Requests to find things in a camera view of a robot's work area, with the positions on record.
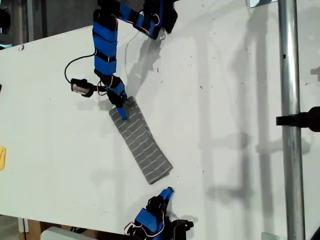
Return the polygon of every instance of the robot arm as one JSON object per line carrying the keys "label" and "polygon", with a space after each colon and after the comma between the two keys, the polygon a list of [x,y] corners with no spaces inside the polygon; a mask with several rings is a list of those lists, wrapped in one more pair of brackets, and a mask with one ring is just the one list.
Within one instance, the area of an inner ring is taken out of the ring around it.
{"label": "robot arm", "polygon": [[98,0],[101,9],[93,13],[92,29],[95,48],[94,73],[100,78],[105,88],[95,86],[86,79],[72,79],[70,82],[72,91],[81,93],[84,97],[91,97],[96,91],[106,92],[121,118],[126,120],[127,115],[123,106],[128,96],[121,78],[114,76],[117,69],[118,19],[132,24],[134,28],[155,40],[161,28],[171,33],[178,18],[174,9],[175,1],[146,0],[143,5],[144,15],[142,15],[116,0]]}

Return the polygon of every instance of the cable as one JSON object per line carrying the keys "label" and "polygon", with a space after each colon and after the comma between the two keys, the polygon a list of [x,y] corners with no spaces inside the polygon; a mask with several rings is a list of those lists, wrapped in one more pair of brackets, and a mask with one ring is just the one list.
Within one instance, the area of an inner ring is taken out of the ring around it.
{"label": "cable", "polygon": [[27,240],[26,225],[25,225],[25,219],[24,219],[24,218],[22,218],[22,222],[23,222],[23,236],[24,236],[24,240]]}
{"label": "cable", "polygon": [[76,59],[73,59],[72,61],[70,61],[70,62],[66,65],[66,67],[65,67],[65,69],[64,69],[64,77],[65,77],[65,79],[67,80],[68,83],[71,84],[70,80],[67,78],[67,68],[69,67],[69,65],[72,64],[72,63],[75,62],[75,61],[80,60],[80,59],[85,59],[85,58],[93,57],[93,56],[96,54],[96,52],[97,52],[97,50],[95,49],[93,54],[86,55],[86,56],[81,56],[81,57],[78,57],[78,58],[76,58]]}
{"label": "cable", "polygon": [[140,226],[137,226],[137,225],[135,225],[132,221],[129,222],[129,223],[124,227],[124,234],[127,235],[127,236],[129,236],[129,234],[126,233],[126,228],[129,227],[129,226],[130,226],[130,227],[131,227],[131,226],[134,226],[135,228],[142,228],[142,230],[144,231],[144,233],[145,233],[145,235],[146,235],[147,237],[149,237],[149,238],[154,238],[154,237],[158,236],[159,234],[161,234],[161,233],[163,232],[163,230],[165,229],[165,213],[164,213],[164,212],[162,212],[162,222],[163,222],[163,226],[162,226],[161,231],[159,231],[159,232],[158,232],[157,234],[155,234],[155,235],[148,235],[147,232],[146,232],[146,230],[142,227],[142,224],[141,224]]}

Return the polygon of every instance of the gray towel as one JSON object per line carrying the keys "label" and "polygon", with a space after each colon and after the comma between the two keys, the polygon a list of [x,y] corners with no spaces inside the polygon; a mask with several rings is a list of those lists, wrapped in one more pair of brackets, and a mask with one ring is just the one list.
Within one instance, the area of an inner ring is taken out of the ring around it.
{"label": "gray towel", "polygon": [[111,109],[109,115],[132,152],[145,179],[149,184],[153,184],[168,175],[173,167],[158,147],[132,96],[128,98],[124,109],[128,120],[122,120],[116,108]]}

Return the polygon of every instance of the black cable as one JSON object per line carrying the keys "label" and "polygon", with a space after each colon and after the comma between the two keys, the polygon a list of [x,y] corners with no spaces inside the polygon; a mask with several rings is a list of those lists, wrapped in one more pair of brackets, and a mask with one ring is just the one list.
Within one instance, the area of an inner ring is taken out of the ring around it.
{"label": "black cable", "polygon": [[96,54],[96,52],[97,52],[97,50],[95,49],[93,54],[86,55],[86,56],[81,56],[81,57],[78,57],[78,58],[76,58],[76,59],[73,59],[72,61],[70,61],[70,62],[66,65],[66,67],[65,67],[65,69],[64,69],[64,77],[65,77],[65,79],[68,81],[68,83],[71,84],[70,80],[67,78],[67,68],[69,67],[69,65],[72,64],[72,63],[75,62],[75,61],[80,60],[80,59],[85,59],[85,58],[93,57],[93,56]]}
{"label": "black cable", "polygon": [[22,222],[23,222],[23,236],[24,236],[24,240],[27,240],[26,225],[25,225],[25,219],[24,219],[24,218],[22,218]]}

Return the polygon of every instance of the black clamp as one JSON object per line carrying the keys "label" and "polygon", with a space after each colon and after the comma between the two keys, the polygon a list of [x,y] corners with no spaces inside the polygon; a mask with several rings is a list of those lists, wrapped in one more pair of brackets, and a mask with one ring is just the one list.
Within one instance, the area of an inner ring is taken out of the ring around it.
{"label": "black clamp", "polygon": [[175,220],[171,223],[172,240],[187,240],[187,231],[194,227],[194,223],[188,220]]}
{"label": "black clamp", "polygon": [[106,92],[107,89],[103,86],[96,86],[92,83],[88,82],[86,79],[71,79],[71,91],[75,93],[81,94],[83,97],[90,98],[94,92],[97,92],[99,89],[99,92],[103,93]]}
{"label": "black clamp", "polygon": [[320,132],[320,106],[315,106],[308,112],[299,112],[289,116],[277,116],[277,126],[309,128],[313,132]]}

